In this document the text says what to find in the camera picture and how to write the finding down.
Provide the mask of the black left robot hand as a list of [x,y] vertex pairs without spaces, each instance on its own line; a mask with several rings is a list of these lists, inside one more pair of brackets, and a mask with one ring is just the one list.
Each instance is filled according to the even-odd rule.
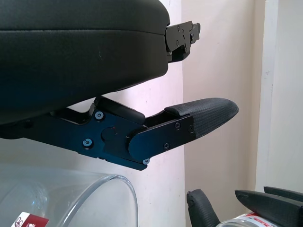
[[1,1],[0,136],[144,170],[239,111],[206,98],[145,117],[105,97],[165,75],[199,33],[199,23],[171,25],[158,0]]

